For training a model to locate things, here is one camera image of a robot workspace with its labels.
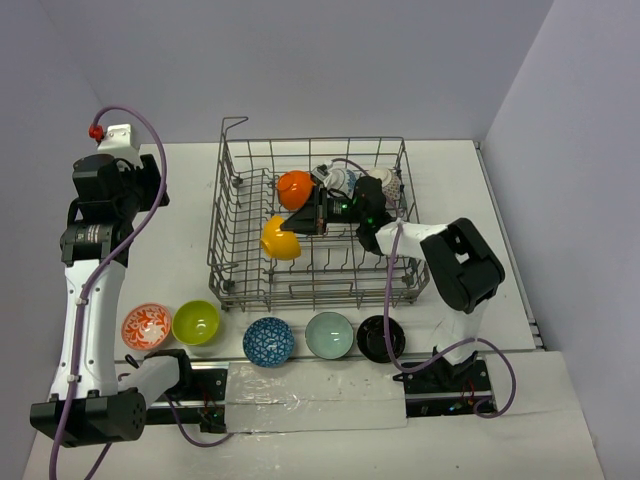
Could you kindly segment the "orange white patterned bowl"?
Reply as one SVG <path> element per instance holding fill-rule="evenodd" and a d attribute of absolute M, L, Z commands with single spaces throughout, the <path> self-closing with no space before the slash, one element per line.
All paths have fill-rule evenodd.
<path fill-rule="evenodd" d="M 121 325 L 123 343 L 136 351 L 159 347 L 171 332 L 172 316 L 163 305 L 145 303 L 132 309 Z"/>

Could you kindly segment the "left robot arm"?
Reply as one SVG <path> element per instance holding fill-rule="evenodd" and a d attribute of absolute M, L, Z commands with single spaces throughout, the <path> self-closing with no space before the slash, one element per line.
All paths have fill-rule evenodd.
<path fill-rule="evenodd" d="M 114 342 L 117 307 L 137 214 L 169 203 L 154 157 L 138 164 L 96 153 L 77 160 L 77 192 L 60 238 L 67 307 L 61 357 L 49 397 L 30 408 L 31 425 L 58 446 L 74 448 L 140 438 L 147 411 L 162 396 L 178 400 L 195 386 L 182 349 L 144 357 L 119 379 Z"/>

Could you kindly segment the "yellow-orange bowl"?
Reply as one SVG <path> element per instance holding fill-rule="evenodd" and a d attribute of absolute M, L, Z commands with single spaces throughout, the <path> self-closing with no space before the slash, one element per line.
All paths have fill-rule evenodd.
<path fill-rule="evenodd" d="M 260 246 L 271 259 L 291 261 L 301 255 L 301 246 L 293 232 L 282 229 L 283 223 L 281 216 L 273 216 L 262 230 Z"/>

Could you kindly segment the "grey wire dish rack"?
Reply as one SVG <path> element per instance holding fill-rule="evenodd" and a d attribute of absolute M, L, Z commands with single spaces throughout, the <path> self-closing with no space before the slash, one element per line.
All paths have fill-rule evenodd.
<path fill-rule="evenodd" d="M 421 260 L 387 257 L 366 251 L 354 224 L 330 224 L 323 235 L 299 238 L 301 254 L 293 260 L 270 258 L 260 245 L 267 222 L 290 213 L 276 191 L 279 178 L 292 170 L 320 165 L 390 170 L 400 181 L 400 196 L 388 211 L 419 220 L 406 142 L 399 136 L 247 138 L 236 137 L 245 116 L 223 119 L 207 264 L 209 287 L 225 310 L 277 311 L 284 308 L 379 305 L 386 276 L 393 276 L 395 304 L 415 302 L 429 282 Z"/>

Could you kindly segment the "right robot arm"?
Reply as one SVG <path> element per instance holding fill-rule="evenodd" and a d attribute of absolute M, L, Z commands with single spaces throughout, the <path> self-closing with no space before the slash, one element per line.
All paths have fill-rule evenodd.
<path fill-rule="evenodd" d="M 355 235 L 369 253 L 388 258 L 392 270 L 401 256 L 426 263 L 443 302 L 457 313 L 450 340 L 434 347 L 431 359 L 406 369 L 398 362 L 391 343 L 389 307 L 392 274 L 387 274 L 383 311 L 383 340 L 389 361 L 406 374 L 431 369 L 435 382 L 446 391 L 459 389 L 469 378 L 469 369 L 482 340 L 478 330 L 482 309 L 505 280 L 505 270 L 473 222 L 459 218 L 449 224 L 425 225 L 406 222 L 390 209 L 397 202 L 383 192 L 382 181 L 365 175 L 355 182 L 349 198 L 335 198 L 316 188 L 311 199 L 281 224 L 281 229 L 299 235 L 323 235 L 329 224 L 355 224 Z"/>

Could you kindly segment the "blue floral bowl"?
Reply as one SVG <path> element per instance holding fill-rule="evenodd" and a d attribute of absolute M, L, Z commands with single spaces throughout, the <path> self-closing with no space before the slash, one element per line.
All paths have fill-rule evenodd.
<path fill-rule="evenodd" d="M 324 183 L 326 188 L 332 193 L 344 194 L 347 198 L 353 197 L 358 175 L 348 168 L 331 168 Z"/>

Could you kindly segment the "orange bowl white inside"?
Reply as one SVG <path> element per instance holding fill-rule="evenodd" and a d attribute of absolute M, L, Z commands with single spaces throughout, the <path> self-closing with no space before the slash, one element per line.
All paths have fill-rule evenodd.
<path fill-rule="evenodd" d="M 315 186 L 309 172 L 292 170 L 280 176 L 276 190 L 280 204 L 289 211 L 301 208 Z"/>

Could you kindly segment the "grey patterned bowl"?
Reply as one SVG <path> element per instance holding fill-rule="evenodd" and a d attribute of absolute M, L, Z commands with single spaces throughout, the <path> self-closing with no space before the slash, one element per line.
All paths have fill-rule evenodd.
<path fill-rule="evenodd" d="M 372 168 L 368 170 L 371 177 L 381 181 L 382 191 L 387 199 L 398 203 L 401 198 L 401 181 L 397 174 L 388 168 Z"/>

